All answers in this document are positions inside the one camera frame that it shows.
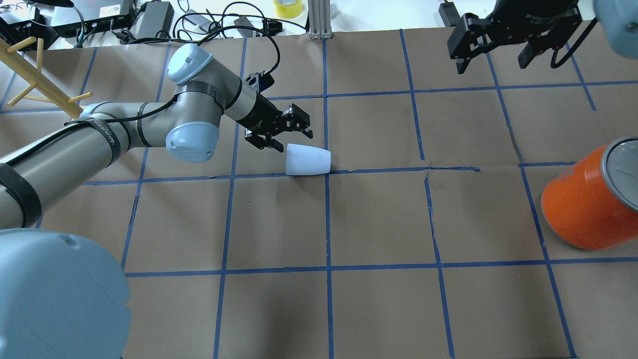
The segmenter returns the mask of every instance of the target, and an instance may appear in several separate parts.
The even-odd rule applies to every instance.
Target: wire
[[[158,107],[157,109],[154,109],[153,111],[146,112],[145,114],[141,114],[139,116],[127,117],[127,118],[106,119],[105,122],[106,123],[121,123],[121,122],[137,121],[139,119],[143,119],[143,118],[147,118],[149,116],[153,116],[153,115],[158,114],[161,111],[164,111],[165,109],[169,108],[173,103],[175,103],[177,101],[177,97],[178,96],[179,95],[173,96],[173,98],[171,98],[167,103],[164,103],[162,106]],[[62,139],[64,137],[66,137],[67,135],[72,134],[73,132],[75,132],[75,131],[77,131],[77,130],[79,130],[81,128],[88,127],[88,126],[90,126],[90,124],[85,122],[85,121],[72,121],[72,122],[69,122],[64,128],[62,128],[62,129],[58,130],[57,132],[54,132],[54,133],[52,133],[52,134],[40,139],[38,142],[34,143],[32,147],[26,149],[21,154],[17,155],[16,157],[13,157],[9,161],[7,161],[6,164],[8,164],[10,166],[15,166],[15,165],[19,164],[20,162],[24,161],[29,156],[31,156],[34,153],[36,153],[37,151],[43,149],[47,145],[52,144],[53,142],[58,141],[58,140],[60,140],[60,139]]]
[[[591,30],[594,28],[594,26],[596,26],[596,24],[598,24],[598,19],[594,18],[589,23],[589,25],[585,27],[585,30],[583,30],[582,34],[578,37],[578,40],[574,42],[574,46],[572,46],[572,48],[569,49],[569,51],[567,51],[567,53],[563,56],[563,58],[561,58],[558,62],[556,62],[556,58],[558,57],[558,50],[554,50],[554,54],[552,55],[552,61],[549,63],[549,66],[551,68],[559,68],[565,62],[567,62],[567,60],[569,60],[570,57],[574,55],[574,53],[576,52],[576,49],[578,49],[578,46],[582,44],[582,42],[585,40],[587,35],[590,34]]]
[[[158,32],[156,32],[156,33],[155,33],[155,37],[157,37],[157,38],[158,38],[158,37],[160,37],[160,35],[161,35],[161,34],[163,34],[163,33],[166,33],[166,37],[167,37],[167,38],[170,38],[170,34],[168,33],[168,31],[167,31],[167,30],[164,30],[164,29],[159,30]]]
[[[256,32],[262,34],[263,37],[268,38],[268,40],[270,40],[270,42],[272,43],[272,46],[275,48],[275,51],[277,52],[277,60],[275,61],[275,63],[272,66],[272,68],[270,70],[266,71],[264,73],[264,75],[272,73],[279,66],[279,63],[281,62],[281,51],[279,50],[279,46],[277,45],[275,40],[272,38],[272,36],[268,35],[265,30],[257,29],[256,27],[251,27],[251,26],[232,25],[232,26],[221,27],[219,29],[211,31],[210,33],[206,34],[201,40],[197,40],[197,41],[192,40],[192,37],[190,37],[190,34],[189,34],[188,31],[180,29],[180,30],[177,31],[177,34],[179,34],[181,31],[184,31],[184,32],[186,32],[188,34],[188,36],[191,39],[190,40],[183,40],[183,39],[181,39],[179,37],[178,38],[157,38],[157,37],[155,37],[155,38],[139,38],[139,39],[136,39],[136,40],[133,40],[133,41],[129,42],[128,44],[133,45],[133,44],[136,44],[136,43],[179,42],[179,43],[195,43],[195,44],[197,44],[197,46],[200,46],[203,43],[211,41],[213,38],[215,38],[217,35],[219,35],[222,31],[231,30],[231,29],[247,29],[247,30],[251,30],[251,31],[256,31]]]
[[[202,38],[201,40],[199,40],[197,42],[197,46],[200,46],[201,44],[212,40],[215,36],[217,36],[217,34],[219,34],[220,32],[223,32],[224,30],[230,30],[230,29],[246,29],[246,30],[252,30],[252,31],[256,31],[258,33],[261,33],[263,35],[263,37],[268,38],[268,40],[271,41],[272,46],[274,46],[275,51],[277,52],[277,60],[275,61],[275,65],[272,66],[272,68],[268,71],[266,71],[266,73],[264,75],[268,75],[270,73],[272,73],[277,67],[279,67],[279,62],[281,61],[281,52],[279,51],[279,46],[277,46],[277,43],[275,42],[275,39],[272,38],[272,36],[268,35],[266,33],[265,30],[263,29],[257,29],[256,27],[251,27],[251,26],[240,26],[240,25],[233,25],[233,26],[226,26],[226,27],[222,27],[221,29],[215,30],[213,32],[211,32],[210,34],[206,35],[204,38]]]
[[[219,21],[219,24],[221,25],[221,28],[224,28],[224,18],[226,17],[226,11],[228,10],[229,7],[233,6],[233,5],[239,5],[239,4],[243,4],[243,5],[248,5],[251,6],[255,9],[257,9],[257,11],[259,11],[259,14],[262,16],[263,19],[266,18],[266,15],[263,14],[263,11],[261,9],[259,9],[257,6],[251,4],[251,3],[247,3],[245,1],[233,1],[232,3],[226,5],[226,7],[224,8],[224,11],[221,12],[221,20]],[[221,32],[221,34],[226,37],[226,33],[224,31]]]
[[[78,49],[81,49],[82,46],[84,46],[84,42],[89,39],[89,36],[95,34],[96,30],[97,30],[97,27],[93,28],[91,31],[85,34],[84,37],[78,43],[75,44],[75,47]]]
[[[80,17],[80,34],[78,35],[78,37],[75,38],[77,42],[73,46],[73,48],[76,49],[78,44],[82,46],[82,44],[84,43],[84,16],[82,16],[82,13],[75,5],[73,6],[73,8],[75,9],[75,11],[77,11],[78,16]]]
[[[297,26],[297,27],[299,27],[299,28],[303,29],[305,32],[308,32],[308,29],[307,29],[305,26],[300,25],[300,24],[298,24],[298,23],[296,23],[296,22],[288,21],[288,20],[283,20],[283,19],[274,19],[274,18],[271,18],[271,17],[262,17],[261,15],[240,15],[240,14],[238,14],[238,13],[227,13],[227,14],[211,13],[211,12],[209,12],[209,11],[207,10],[207,11],[206,11],[206,13],[187,13],[187,14],[184,14],[184,15],[181,15],[180,17],[178,17],[178,18],[177,18],[177,20],[175,21],[175,25],[173,26],[173,30],[172,30],[172,32],[173,32],[173,37],[174,37],[174,38],[175,38],[175,37],[178,37],[178,36],[177,36],[177,33],[176,33],[178,23],[179,23],[180,21],[183,23],[183,22],[184,22],[184,19],[185,19],[186,17],[193,16],[193,15],[208,15],[208,16],[210,16],[210,17],[211,17],[211,19],[213,20],[213,24],[219,24],[219,22],[218,22],[218,21],[215,21],[215,19],[213,18],[213,16],[222,16],[222,15],[223,15],[223,16],[233,16],[233,17],[241,17],[241,16],[245,16],[245,17],[257,17],[257,18],[259,18],[259,19],[266,19],[266,20],[275,20],[275,21],[286,22],[286,23],[288,23],[288,24],[292,24],[292,25],[295,25],[295,26]],[[191,34],[202,34],[202,33],[198,33],[198,32],[192,31],[192,30],[186,30],[186,29],[185,29],[184,31],[189,32],[189,33],[191,33]]]
[[[186,10],[184,10],[184,8],[182,7],[182,1],[186,1]],[[183,12],[187,12],[188,10],[191,9],[191,3],[188,0],[177,0],[177,5],[179,6],[179,9],[182,10]]]

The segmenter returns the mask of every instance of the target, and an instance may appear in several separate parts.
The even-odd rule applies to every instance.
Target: black cable
[[[572,46],[572,48],[569,49],[569,51],[567,51],[567,53],[563,56],[563,58],[561,58],[558,62],[556,62],[556,58],[558,57],[558,50],[554,50],[554,54],[552,55],[552,61],[549,63],[549,66],[551,68],[559,68],[565,62],[567,62],[567,60],[569,60],[570,57],[574,55],[574,53],[576,52],[576,49],[578,49],[578,46],[582,44],[582,42],[585,40],[587,35],[590,34],[591,30],[594,28],[594,26],[596,26],[596,24],[598,24],[598,19],[593,18],[593,20],[589,23],[589,25],[585,27],[585,30],[583,30],[582,34],[578,37],[578,40],[574,42],[574,46]]]
[[[158,107],[157,109],[154,109],[153,111],[150,112],[146,112],[145,114],[141,114],[139,116],[133,116],[133,117],[127,117],[127,118],[114,118],[114,119],[106,119],[105,122],[106,123],[118,123],[118,122],[129,122],[129,121],[137,121],[139,119],[143,119],[149,116],[153,116],[161,111],[164,111],[165,109],[169,108],[173,103],[175,103],[175,101],[177,101],[177,97],[178,95],[173,96],[173,98],[171,98],[167,103],[164,103],[162,106]],[[44,138],[42,138],[40,141],[36,142],[33,144],[32,147],[28,148],[27,150],[25,150],[24,152],[22,152],[21,154],[17,155],[16,157],[13,157],[12,159],[10,159],[9,161],[6,162],[6,164],[10,165],[10,166],[15,166],[18,163],[20,163],[21,161],[25,160],[27,157],[33,155],[34,153],[36,153],[37,151],[43,149],[44,147],[48,146],[49,144],[52,144],[55,141],[58,141],[60,139],[62,139],[63,137],[66,137],[69,134],[72,134],[73,132],[90,126],[89,123],[85,122],[85,121],[72,121],[69,122],[64,128],[60,129],[60,131],[58,132],[54,132]]]
[[[186,10],[184,10],[184,8],[182,7],[182,1],[186,1]],[[179,9],[182,10],[183,12],[187,12],[188,10],[191,9],[191,3],[188,0],[177,0],[177,5],[179,6]]]
[[[177,18],[177,20],[175,21],[175,25],[173,25],[172,33],[173,33],[173,37],[174,37],[174,38],[175,38],[175,37],[178,37],[178,36],[177,36],[177,33],[176,33],[178,23],[179,23],[180,21],[183,23],[183,21],[184,21],[184,19],[185,19],[186,17],[192,16],[192,15],[208,15],[208,16],[210,16],[213,20],[214,20],[214,18],[213,18],[212,16],[222,16],[222,14],[219,14],[219,13],[210,13],[209,11],[207,11],[206,13],[187,13],[187,14],[181,15],[181,16],[180,16],[180,17],[178,17],[178,18]],[[306,28],[306,27],[304,27],[304,26],[302,26],[302,25],[300,25],[300,24],[298,24],[298,23],[296,23],[296,22],[292,22],[292,21],[288,21],[288,20],[282,20],[282,19],[274,19],[274,18],[272,18],[272,17],[262,17],[261,15],[240,15],[240,14],[238,14],[238,13],[227,13],[227,14],[224,14],[224,16],[234,16],[234,17],[241,17],[241,16],[245,16],[245,17],[257,17],[257,18],[259,18],[259,19],[266,19],[266,20],[281,21],[281,22],[286,22],[286,23],[288,23],[288,24],[295,25],[295,26],[297,26],[297,27],[299,27],[299,28],[303,29],[305,32],[308,32],[308,31],[309,31],[309,29],[308,29],[308,28]],[[184,31],[187,31],[187,32],[189,32],[189,33],[191,33],[191,34],[202,34],[202,33],[198,33],[198,32],[196,32],[196,31],[192,31],[192,30],[186,30],[186,29],[185,29]]]
[[[223,32],[224,30],[230,30],[230,29],[246,29],[246,30],[252,30],[252,31],[256,31],[258,33],[261,33],[263,35],[263,37],[268,38],[268,40],[271,41],[272,45],[275,48],[275,51],[277,52],[277,61],[275,61],[275,65],[272,66],[272,68],[268,71],[266,71],[266,73],[264,75],[268,75],[270,73],[272,73],[277,67],[279,67],[279,62],[281,61],[281,52],[279,51],[279,46],[277,46],[277,43],[275,42],[275,40],[272,38],[272,36],[268,35],[266,30],[263,29],[257,29],[256,27],[251,27],[251,26],[240,26],[240,25],[233,25],[233,26],[226,26],[226,27],[222,27],[221,29],[215,30],[212,33],[206,35],[204,38],[202,38],[201,40],[199,40],[197,42],[197,46],[200,46],[201,44],[212,40],[215,36],[217,36],[217,34],[219,34],[220,32]]]
[[[177,97],[178,96],[179,95],[173,96],[169,101],[164,103],[162,106],[159,106],[157,109],[154,109],[153,111],[146,112],[145,114],[141,114],[141,115],[133,116],[133,117],[126,117],[126,118],[106,119],[105,122],[106,123],[130,122],[130,121],[137,121],[139,119],[143,119],[143,118],[147,118],[149,116],[156,115],[156,114],[164,111],[165,109],[169,108],[173,103],[175,103],[177,101]]]
[[[78,48],[78,49],[81,49],[82,46],[84,46],[84,42],[86,42],[86,40],[89,39],[89,36],[95,34],[95,32],[96,32],[95,30],[96,29],[97,29],[97,27],[93,28],[91,31],[89,31],[87,34],[85,34],[84,37],[78,43],[75,44],[75,47]]]
[[[179,33],[180,33],[181,31],[184,31],[184,32],[188,35],[188,38],[189,38],[191,41],[193,41],[193,37],[192,37],[192,36],[191,36],[191,34],[190,34],[190,32],[191,32],[191,31],[184,30],[184,29],[179,29],[179,30],[177,30],[177,37],[178,37],[178,38],[181,38],[181,36],[179,36]]]
[[[166,33],[166,37],[167,37],[167,38],[170,38],[170,34],[168,33],[168,31],[167,31],[167,30],[164,30],[164,29],[159,30],[158,32],[156,32],[156,33],[155,33],[155,37],[157,37],[157,38],[158,38],[158,37],[160,37],[160,35],[161,35],[162,33]]]
[[[243,5],[248,5],[248,6],[252,6],[253,8],[257,9],[257,11],[259,11],[259,14],[262,16],[262,18],[266,18],[266,15],[263,14],[263,11],[261,9],[259,9],[257,6],[251,4],[251,3],[247,3],[245,1],[233,1],[232,3],[226,5],[226,7],[224,8],[224,11],[221,12],[221,20],[219,20],[219,23],[221,24],[221,28],[224,28],[224,18],[226,17],[226,11],[228,10],[229,7],[233,6],[233,5],[238,5],[238,4],[243,4]],[[221,32],[221,34],[226,37],[226,33],[224,33],[224,31]]]
[[[76,43],[75,46],[73,46],[73,48],[75,49],[78,43],[80,44],[80,46],[84,43],[84,16],[82,16],[82,13],[76,6],[73,6],[73,8],[75,9],[75,11],[77,11],[78,16],[80,17],[80,34],[78,35],[78,37],[75,38]]]

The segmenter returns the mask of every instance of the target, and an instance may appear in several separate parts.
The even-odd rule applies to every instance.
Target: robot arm
[[[518,57],[526,68],[534,57],[565,46],[582,23],[578,0],[497,0],[485,19],[464,14],[448,39],[451,59],[457,72],[464,73],[470,61],[502,45],[527,43]],[[621,56],[638,58],[638,1],[601,0],[594,2],[597,19],[605,27],[611,47]],[[586,36],[595,25],[585,30]]]
[[[256,89],[193,44],[169,62],[177,84],[168,103],[103,102],[22,149],[0,158],[0,229],[33,225],[43,211],[134,147],[165,146],[180,160],[210,159],[226,114],[246,140],[283,151],[273,137],[299,131],[312,138],[309,116],[296,105],[279,111]]]

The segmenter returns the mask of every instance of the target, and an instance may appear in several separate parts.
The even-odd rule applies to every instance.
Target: orange canister
[[[582,249],[638,238],[638,137],[599,147],[552,179],[541,206],[554,232]]]

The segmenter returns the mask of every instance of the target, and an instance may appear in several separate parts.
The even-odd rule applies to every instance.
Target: power adapter
[[[144,17],[137,31],[137,38],[168,38],[173,21],[173,6],[168,1],[145,3]]]

